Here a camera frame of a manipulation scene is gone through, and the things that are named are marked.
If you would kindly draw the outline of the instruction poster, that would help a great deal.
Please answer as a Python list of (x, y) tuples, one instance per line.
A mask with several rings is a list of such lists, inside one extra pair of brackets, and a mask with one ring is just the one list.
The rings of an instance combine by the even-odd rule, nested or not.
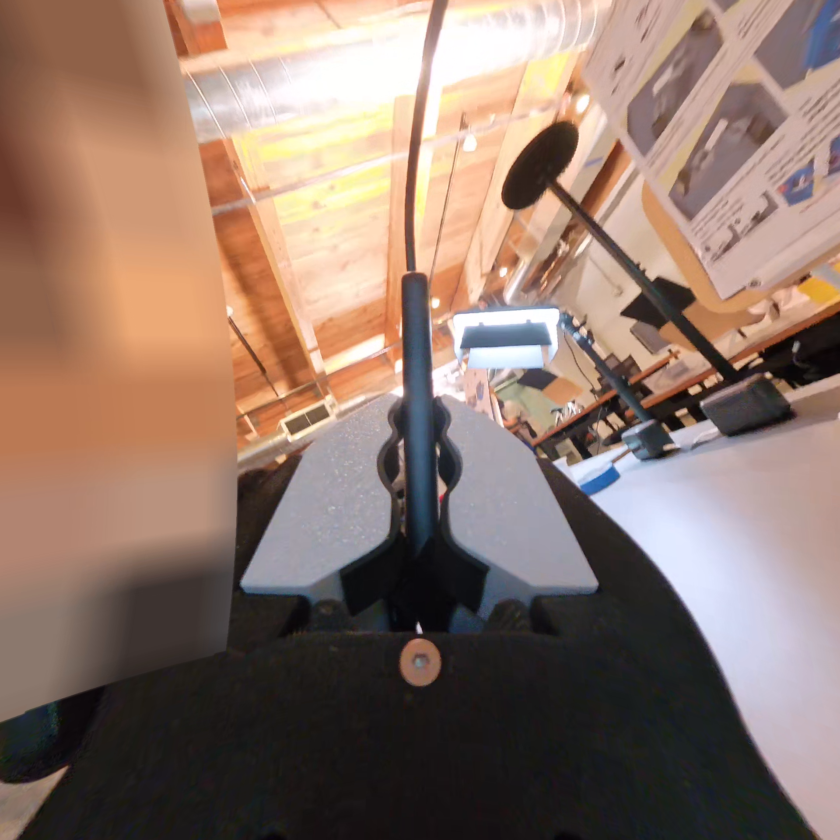
[(613, 2), (584, 79), (720, 298), (838, 254), (838, 1)]

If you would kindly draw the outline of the plywood poster board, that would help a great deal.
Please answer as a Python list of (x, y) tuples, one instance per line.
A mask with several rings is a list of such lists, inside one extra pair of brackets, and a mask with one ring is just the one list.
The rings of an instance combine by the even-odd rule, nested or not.
[(740, 312), (792, 283), (792, 280), (783, 280), (771, 287), (745, 288), (729, 299), (723, 300), (718, 295), (694, 249), (646, 182), (643, 182), (641, 201), (647, 221), (675, 262), (681, 275), (686, 279), (697, 301), (704, 308), (721, 314)]

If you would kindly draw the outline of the blue tape roll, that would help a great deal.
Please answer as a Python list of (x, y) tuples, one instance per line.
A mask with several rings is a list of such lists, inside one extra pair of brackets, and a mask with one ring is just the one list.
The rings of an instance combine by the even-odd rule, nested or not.
[(586, 496), (592, 497), (615, 484), (621, 477), (621, 472), (616, 467), (616, 463), (608, 460), (582, 474), (577, 484)]

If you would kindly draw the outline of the silver air duct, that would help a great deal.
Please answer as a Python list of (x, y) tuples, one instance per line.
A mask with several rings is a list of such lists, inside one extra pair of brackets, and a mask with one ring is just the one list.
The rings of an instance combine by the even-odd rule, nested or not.
[[(611, 2), (448, 5), (434, 53), (433, 86), (448, 87), (587, 47)], [(413, 95), (431, 2), (293, 45), (205, 54), (181, 63), (200, 144), (331, 109)]]

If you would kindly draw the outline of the led light panel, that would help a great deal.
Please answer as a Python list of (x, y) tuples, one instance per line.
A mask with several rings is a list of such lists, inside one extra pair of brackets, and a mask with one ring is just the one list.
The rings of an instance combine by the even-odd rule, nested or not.
[(455, 355), (470, 370), (536, 370), (559, 348), (561, 312), (556, 307), (472, 309), (454, 314)]

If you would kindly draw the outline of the black light stand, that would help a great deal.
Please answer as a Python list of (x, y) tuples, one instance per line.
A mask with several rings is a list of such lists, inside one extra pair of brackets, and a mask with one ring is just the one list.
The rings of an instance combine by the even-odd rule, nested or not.
[(560, 311), (559, 328), (572, 338), (576, 346), (593, 363), (597, 372), (606, 379), (620, 399), (634, 412), (639, 422), (648, 423), (655, 421), (655, 417), (636, 399), (635, 392), (628, 380), (622, 375), (615, 373), (614, 369), (606, 364), (603, 357), (596, 352), (593, 341), (581, 333), (581, 330), (574, 324), (574, 318), (567, 311)]

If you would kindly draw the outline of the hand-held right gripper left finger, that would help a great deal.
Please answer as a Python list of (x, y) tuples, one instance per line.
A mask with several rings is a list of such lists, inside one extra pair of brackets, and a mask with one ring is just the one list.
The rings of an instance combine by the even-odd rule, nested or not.
[(331, 426), (301, 457), (241, 580), (248, 595), (382, 602), (401, 566), (396, 417), (387, 393)]

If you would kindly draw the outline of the dark grey stand base block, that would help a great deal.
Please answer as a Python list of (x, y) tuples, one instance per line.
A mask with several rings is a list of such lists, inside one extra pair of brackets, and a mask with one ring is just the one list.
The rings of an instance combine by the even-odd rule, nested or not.
[(700, 410), (727, 437), (789, 422), (795, 410), (767, 374), (753, 374), (700, 401)]

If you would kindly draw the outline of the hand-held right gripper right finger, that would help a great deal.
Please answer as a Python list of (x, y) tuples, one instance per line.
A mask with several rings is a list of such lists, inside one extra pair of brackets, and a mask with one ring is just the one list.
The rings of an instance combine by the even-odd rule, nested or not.
[(526, 445), (488, 416), (435, 400), (439, 505), (437, 573), (474, 615), (501, 602), (592, 595), (598, 580)]

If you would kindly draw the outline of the black disc-topped stand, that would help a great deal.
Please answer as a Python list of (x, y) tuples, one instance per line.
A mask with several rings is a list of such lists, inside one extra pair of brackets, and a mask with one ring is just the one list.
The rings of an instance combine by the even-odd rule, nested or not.
[(577, 127), (569, 121), (554, 122), (539, 132), (520, 152), (501, 188), (501, 200), (512, 211), (534, 205), (546, 193), (554, 194), (593, 237), (598, 245), (631, 278), (643, 296), (696, 348), (725, 382), (744, 378), (688, 318), (657, 290), (654, 282), (634, 262), (583, 206), (562, 187), (560, 176), (569, 167), (579, 141)]

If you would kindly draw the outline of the white ceiling vent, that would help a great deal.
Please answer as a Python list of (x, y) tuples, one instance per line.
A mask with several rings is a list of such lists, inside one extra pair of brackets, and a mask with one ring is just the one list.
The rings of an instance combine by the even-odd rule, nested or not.
[(331, 396), (290, 413), (279, 420), (277, 432), (297, 442), (331, 424), (337, 418), (338, 404)]

